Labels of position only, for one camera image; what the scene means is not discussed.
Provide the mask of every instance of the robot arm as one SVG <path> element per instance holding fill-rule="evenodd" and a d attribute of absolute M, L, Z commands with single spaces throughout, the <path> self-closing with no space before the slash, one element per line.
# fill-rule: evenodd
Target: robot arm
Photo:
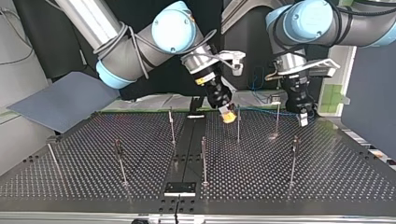
<path fill-rule="evenodd" d="M 267 15 L 277 71 L 289 96 L 286 107 L 300 114 L 302 126 L 307 123 L 306 114 L 314 109 L 307 89 L 312 63 L 305 58 L 304 45 L 388 45 L 396 39 L 395 7 L 389 0 L 359 1 L 340 8 L 326 0 L 305 0 Z"/>
<path fill-rule="evenodd" d="M 206 42 L 214 35 L 203 37 L 191 11 L 184 2 L 165 8 L 154 22 L 135 34 L 132 27 L 118 21 L 103 0 L 56 0 L 67 17 L 76 25 L 98 54 L 96 70 L 109 86 L 121 89 L 174 55 L 198 85 L 205 86 L 208 101 L 220 111 L 226 123 L 236 118 L 232 93 L 221 82 L 220 63 L 230 65 L 238 75 L 242 73 L 242 52 L 223 51 L 219 54 Z"/>

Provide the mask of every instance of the yellow object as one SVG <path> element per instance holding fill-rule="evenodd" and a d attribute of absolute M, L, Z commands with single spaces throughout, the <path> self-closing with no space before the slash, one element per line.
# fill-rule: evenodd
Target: yellow object
<path fill-rule="evenodd" d="M 203 77 L 201 77 L 201 78 L 199 78 L 199 79 L 196 79 L 196 80 L 195 80 L 195 83 L 198 84 L 198 85 L 202 85 L 202 84 L 205 83 L 205 79 L 204 79 Z"/>
<path fill-rule="evenodd" d="M 236 119 L 236 115 L 232 111 L 227 112 L 226 114 L 221 114 L 221 115 L 223 117 L 224 123 L 232 123 Z"/>

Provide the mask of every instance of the metal table surface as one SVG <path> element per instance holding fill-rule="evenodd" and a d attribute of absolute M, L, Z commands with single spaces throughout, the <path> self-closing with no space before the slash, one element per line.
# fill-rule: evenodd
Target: metal table surface
<path fill-rule="evenodd" d="M 103 113 L 92 116 L 0 177 L 0 217 L 8 212 L 203 216 L 396 217 L 396 173 L 325 119 L 298 127 L 282 116 L 241 112 L 224 124 L 173 113 Z M 291 142 L 301 140 L 290 184 Z M 207 179 L 203 182 L 202 137 Z M 125 148 L 129 186 L 122 185 L 114 140 Z M 164 197 L 169 182 L 193 182 L 195 197 Z"/>

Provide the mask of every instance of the vertical pin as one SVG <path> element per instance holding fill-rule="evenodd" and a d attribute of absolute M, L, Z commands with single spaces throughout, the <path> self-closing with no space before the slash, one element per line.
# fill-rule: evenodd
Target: vertical pin
<path fill-rule="evenodd" d="M 116 151 L 117 159 L 119 160 L 119 163 L 120 163 L 120 168 L 121 168 L 122 177 L 123 177 L 123 184 L 124 184 L 124 186 L 128 186 L 129 183 L 128 183 L 128 180 L 126 179 L 125 169 L 124 169 L 123 162 L 122 162 L 123 148 L 121 147 L 121 140 L 119 138 L 116 138 L 115 151 Z"/>
<path fill-rule="evenodd" d="M 290 187 L 294 186 L 294 171 L 295 171 L 296 158 L 297 158 L 297 153 L 299 151 L 299 147 L 300 147 L 300 139 L 297 136 L 294 136 L 291 147 L 291 150 L 293 152 L 293 164 L 291 166 Z"/>
<path fill-rule="evenodd" d="M 201 156 L 204 162 L 204 186 L 208 186 L 209 182 L 207 182 L 207 175 L 206 175 L 206 139 L 204 137 L 202 137 L 201 150 L 202 150 Z"/>
<path fill-rule="evenodd" d="M 238 105 L 238 143 L 241 141 L 241 107 Z"/>
<path fill-rule="evenodd" d="M 270 139 L 276 139 L 279 136 L 279 115 L 280 115 L 280 105 L 281 105 L 280 96 L 272 96 L 271 97 L 271 105 L 277 105 L 276 108 L 276 126 L 275 132 L 271 135 Z"/>
<path fill-rule="evenodd" d="M 176 140 L 175 140 L 175 128 L 174 128 L 174 121 L 172 118 L 172 107 L 169 110 L 169 122 L 171 123 L 171 131 L 172 131 L 172 143 L 173 145 L 176 144 Z"/>
<path fill-rule="evenodd" d="M 55 164 L 56 164 L 57 166 L 59 166 L 58 160 L 56 159 L 55 153 L 53 152 L 52 145 L 51 145 L 50 143 L 47 143 L 47 146 L 49 147 L 49 152 L 50 152 L 50 155 L 51 155 L 52 158 L 53 158 L 53 161 L 55 161 Z"/>

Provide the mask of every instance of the blue joint cap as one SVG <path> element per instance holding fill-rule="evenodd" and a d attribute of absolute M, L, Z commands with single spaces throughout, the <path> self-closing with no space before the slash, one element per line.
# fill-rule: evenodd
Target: blue joint cap
<path fill-rule="evenodd" d="M 191 11 L 184 2 L 175 2 L 154 19 L 151 34 L 155 44 L 166 52 L 178 53 L 188 49 L 196 36 Z"/>
<path fill-rule="evenodd" d="M 332 25 L 332 7 L 325 0 L 305 0 L 294 5 L 283 20 L 285 34 L 297 43 L 314 41 Z"/>
<path fill-rule="evenodd" d="M 392 27 L 384 34 L 381 38 L 375 41 L 373 44 L 366 47 L 381 47 L 393 43 L 396 40 L 396 23 L 393 23 Z"/>
<path fill-rule="evenodd" d="M 174 4 L 170 5 L 169 7 L 166 7 L 163 11 L 165 11 L 165 10 L 180 10 L 180 11 L 188 11 L 191 13 L 190 9 L 187 7 L 187 5 L 183 1 L 175 2 Z"/>
<path fill-rule="evenodd" d="M 99 78 L 102 79 L 102 81 L 105 82 L 107 86 L 113 89 L 119 90 L 128 86 L 131 83 L 134 83 L 134 81 L 126 80 L 112 74 L 105 68 L 105 66 L 102 64 L 102 61 L 99 61 L 96 64 L 96 71 L 99 73 Z"/>
<path fill-rule="evenodd" d="M 270 25 L 276 20 L 276 18 L 278 18 L 280 16 L 280 14 L 288 9 L 291 5 L 287 5 L 287 6 L 283 6 L 283 7 L 279 7 L 277 9 L 275 9 L 274 11 L 268 13 L 268 15 L 265 17 L 265 23 L 267 23 L 267 30 L 270 27 Z"/>

